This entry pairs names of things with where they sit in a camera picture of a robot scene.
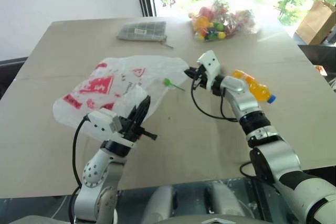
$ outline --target white wall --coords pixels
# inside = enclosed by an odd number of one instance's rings
[[[0,0],[0,61],[29,56],[56,20],[135,16],[139,0]]]

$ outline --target orange bottle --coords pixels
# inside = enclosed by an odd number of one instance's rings
[[[247,73],[244,73],[240,70],[235,70],[232,73],[232,76],[238,79],[245,80],[249,86],[250,92],[255,96],[257,101],[265,101],[268,103],[273,103],[276,99],[275,95],[272,95],[269,92],[269,89],[267,86],[260,84],[256,79],[254,79],[252,76],[250,76]]]

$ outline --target beige tabletop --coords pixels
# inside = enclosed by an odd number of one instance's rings
[[[167,21],[167,43],[116,39],[124,23]],[[263,103],[272,124],[298,153],[303,169],[336,164],[335,94],[276,20],[265,19],[261,32],[200,43],[190,22],[177,18],[137,18],[54,22],[0,100],[0,197],[71,194],[74,129],[52,115],[53,102],[71,91],[106,57],[162,55],[181,57],[190,66],[214,50],[224,71],[246,71],[277,96]],[[131,151],[120,189],[239,177],[249,148],[239,124],[208,118],[197,111],[187,92],[170,90],[144,123],[159,135],[146,137]],[[219,114],[219,98],[195,92],[200,106]],[[80,135],[77,148],[81,171],[100,142]]]

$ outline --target brown paper bag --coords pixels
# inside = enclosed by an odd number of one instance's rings
[[[307,45],[318,45],[336,24],[336,8],[328,2],[314,1],[296,33]]]

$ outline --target plastic bag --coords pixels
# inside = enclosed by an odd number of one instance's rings
[[[148,94],[151,97],[148,118],[169,89],[164,85],[164,79],[169,78],[174,84],[180,85],[187,78],[183,72],[187,68],[188,64],[180,58],[106,58],[96,66],[87,80],[55,101],[54,117],[59,123],[74,129],[83,116],[100,108],[127,117],[131,109]],[[93,138],[104,140],[94,134],[94,128],[89,124],[84,124],[82,131]]]
[[[238,33],[257,33],[259,27],[252,9],[231,6],[226,0],[215,0],[211,7],[201,7],[197,15],[189,14],[195,38],[211,41],[229,38]]]

